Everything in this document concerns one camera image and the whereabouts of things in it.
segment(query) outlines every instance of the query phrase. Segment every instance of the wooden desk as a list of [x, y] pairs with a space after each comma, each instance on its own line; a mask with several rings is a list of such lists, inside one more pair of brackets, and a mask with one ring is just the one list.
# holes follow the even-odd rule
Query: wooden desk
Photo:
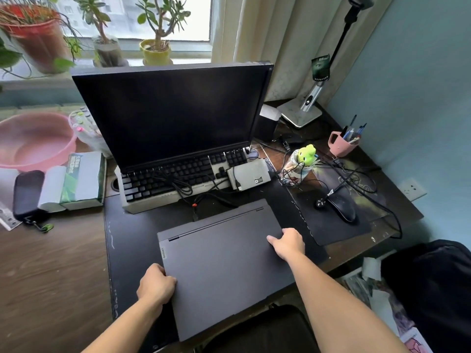
[[[322, 151], [327, 151], [326, 123], [337, 126], [325, 114], [300, 131], [304, 138], [322, 137], [314, 141]], [[288, 130], [280, 126], [279, 131]], [[266, 154], [275, 166], [281, 166], [283, 154], [270, 149]], [[360, 149], [351, 159], [373, 165]], [[376, 171], [372, 177], [403, 227], [422, 218], [383, 172]], [[108, 189], [108, 195], [115, 193]], [[50, 222], [55, 227], [46, 235], [25, 225], [10, 232], [0, 227], [1, 353], [80, 352], [112, 322], [103, 209], [59, 213]], [[329, 272], [395, 234], [384, 219], [372, 226], [369, 234], [328, 245], [330, 258], [321, 268]], [[253, 314], [265, 303], [235, 319]], [[181, 351], [193, 343], [173, 344], [166, 351]]]

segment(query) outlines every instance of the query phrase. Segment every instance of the chair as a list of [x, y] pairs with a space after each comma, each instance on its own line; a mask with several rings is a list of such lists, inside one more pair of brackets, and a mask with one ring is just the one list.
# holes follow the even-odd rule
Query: chair
[[320, 353], [299, 309], [292, 305], [271, 307], [213, 338], [203, 353]]

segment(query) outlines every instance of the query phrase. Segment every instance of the black desk mat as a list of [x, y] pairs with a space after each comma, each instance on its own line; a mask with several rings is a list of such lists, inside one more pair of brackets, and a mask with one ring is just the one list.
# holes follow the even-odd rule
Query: black desk mat
[[350, 239], [371, 231], [371, 225], [362, 208], [351, 198], [348, 198], [356, 211], [356, 221], [347, 223], [339, 217], [329, 203], [321, 209], [314, 207], [314, 201], [325, 198], [327, 192], [315, 189], [309, 192], [301, 192], [294, 195], [301, 213], [311, 230], [312, 236], [319, 245], [328, 245], [341, 240]]
[[[236, 205], [265, 198], [282, 228], [296, 228], [306, 244], [306, 255], [317, 265], [327, 260], [325, 249], [310, 234], [290, 192], [277, 180], [245, 190], [241, 193], [222, 194]], [[198, 205], [200, 219], [229, 210], [208, 197]], [[113, 317], [116, 319], [137, 301], [139, 281], [152, 263], [162, 264], [157, 232], [193, 220], [193, 209], [183, 201], [129, 214], [121, 207], [119, 196], [105, 199], [105, 232], [110, 273]], [[161, 316], [147, 334], [140, 352], [153, 352], [178, 341], [171, 304], [164, 306]]]

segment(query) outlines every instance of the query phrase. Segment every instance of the windowsill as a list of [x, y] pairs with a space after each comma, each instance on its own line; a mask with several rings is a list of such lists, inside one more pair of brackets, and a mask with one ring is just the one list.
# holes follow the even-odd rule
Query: windowsill
[[[210, 63], [210, 58], [172, 58], [173, 64], [195, 64], [195, 63]], [[142, 58], [128, 58], [129, 65], [131, 67], [142, 67]], [[92, 68], [93, 60], [91, 58], [81, 58], [76, 62], [78, 68]], [[41, 89], [41, 88], [75, 88], [75, 84], [72, 81], [72, 77], [69, 72], [45, 76], [38, 70], [32, 69], [32, 74], [29, 79], [18, 78], [11, 74], [1, 74], [0, 86], [3, 91], [8, 90], [27, 90], [27, 89]], [[28, 76], [30, 70], [28, 64], [21, 60], [18, 64], [13, 67], [13, 72], [20, 76]]]

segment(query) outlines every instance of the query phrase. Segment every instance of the lamp base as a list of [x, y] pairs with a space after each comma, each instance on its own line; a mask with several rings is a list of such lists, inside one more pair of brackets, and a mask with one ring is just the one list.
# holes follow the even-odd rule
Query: lamp base
[[322, 115], [321, 109], [315, 105], [311, 106], [307, 112], [302, 111], [300, 108], [303, 103], [304, 97], [298, 97], [278, 106], [277, 109], [285, 120], [295, 127], [301, 128]]

